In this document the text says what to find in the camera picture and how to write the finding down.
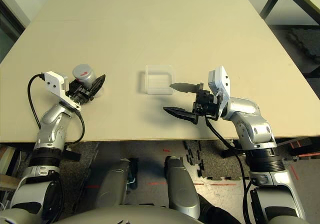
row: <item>silver cylindrical object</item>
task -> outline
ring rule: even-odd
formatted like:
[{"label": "silver cylindrical object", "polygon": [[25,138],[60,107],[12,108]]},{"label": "silver cylindrical object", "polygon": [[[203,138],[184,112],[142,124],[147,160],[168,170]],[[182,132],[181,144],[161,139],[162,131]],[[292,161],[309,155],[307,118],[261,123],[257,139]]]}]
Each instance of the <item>silver cylindrical object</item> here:
[{"label": "silver cylindrical object", "polygon": [[78,65],[73,69],[72,74],[86,89],[91,89],[93,82],[96,80],[95,72],[87,64]]}]

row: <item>table leg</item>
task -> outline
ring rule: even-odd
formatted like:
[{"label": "table leg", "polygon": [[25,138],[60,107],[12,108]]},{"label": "table leg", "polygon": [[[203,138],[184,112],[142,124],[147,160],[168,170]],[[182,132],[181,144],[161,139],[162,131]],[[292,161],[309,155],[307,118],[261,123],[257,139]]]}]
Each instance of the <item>table leg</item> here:
[{"label": "table leg", "polygon": [[269,15],[271,10],[273,9],[274,5],[276,4],[278,0],[268,0],[265,6],[263,7],[262,11],[260,12],[260,16],[262,19],[266,19],[266,17]]},{"label": "table leg", "polygon": [[310,73],[303,73],[305,78],[320,78],[320,66]]},{"label": "table leg", "polygon": [[[20,151],[26,152],[26,153],[31,153],[34,150],[35,143],[0,143],[2,145],[16,148]],[[80,161],[81,154],[80,153],[75,153],[73,151],[68,151],[64,149],[62,153],[62,157],[71,161]]]},{"label": "table leg", "polygon": [[320,9],[316,7],[310,0],[293,0],[299,5],[311,18],[320,24]]}]

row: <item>beige tabletop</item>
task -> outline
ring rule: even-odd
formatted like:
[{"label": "beige tabletop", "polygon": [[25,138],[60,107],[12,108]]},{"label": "beige tabletop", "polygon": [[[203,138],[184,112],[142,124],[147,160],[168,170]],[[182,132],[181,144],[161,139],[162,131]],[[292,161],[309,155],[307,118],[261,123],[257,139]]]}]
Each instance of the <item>beige tabletop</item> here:
[{"label": "beige tabletop", "polygon": [[[204,82],[223,65],[231,95],[255,101],[276,137],[320,135],[320,101],[248,0],[49,0],[1,64],[0,140],[34,141],[27,97],[37,73],[89,64],[106,74],[104,94],[83,105],[83,140],[215,138],[205,126],[177,119],[163,106],[191,110],[194,94],[147,95],[146,65],[172,65],[176,82]],[[41,116],[57,99],[32,85]],[[213,125],[237,137],[231,122]],[[73,118],[68,140],[80,136]]]}]

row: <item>silver robot arm segment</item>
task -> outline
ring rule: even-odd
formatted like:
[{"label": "silver robot arm segment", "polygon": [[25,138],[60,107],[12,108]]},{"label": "silver robot arm segment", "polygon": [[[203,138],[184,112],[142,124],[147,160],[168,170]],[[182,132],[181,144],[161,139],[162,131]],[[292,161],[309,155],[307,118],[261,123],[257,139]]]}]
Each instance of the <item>silver robot arm segment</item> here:
[{"label": "silver robot arm segment", "polygon": [[81,104],[93,100],[105,80],[105,75],[99,77],[90,89],[75,80],[69,90],[67,77],[54,72],[47,72],[44,77],[46,88],[59,98],[59,103],[41,118],[29,166],[23,172],[10,209],[0,212],[0,223],[48,224],[58,220],[64,202],[60,161],[68,124],[75,113],[81,116]]},{"label": "silver robot arm segment", "polygon": [[[209,87],[214,95],[217,95],[217,90],[227,93],[224,97],[230,95],[230,91],[224,89],[223,82],[218,88],[213,88],[211,79],[209,74]],[[252,206],[259,209],[255,210],[256,221],[260,219],[264,223],[264,219],[267,223],[272,216],[281,213],[306,219],[290,173],[278,153],[270,124],[261,116],[258,105],[247,99],[230,97],[220,116],[233,122],[249,163],[250,179],[255,186],[261,187],[251,193],[256,197],[254,201],[259,201],[259,205]]]}]

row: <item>clear plastic container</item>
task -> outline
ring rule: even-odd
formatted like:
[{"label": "clear plastic container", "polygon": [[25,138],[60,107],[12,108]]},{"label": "clear plastic container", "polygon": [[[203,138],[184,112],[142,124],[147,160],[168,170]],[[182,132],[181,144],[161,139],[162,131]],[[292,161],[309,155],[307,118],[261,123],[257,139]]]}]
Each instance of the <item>clear plastic container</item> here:
[{"label": "clear plastic container", "polygon": [[171,65],[146,65],[145,70],[147,94],[173,94],[170,85],[175,82],[175,75]]}]

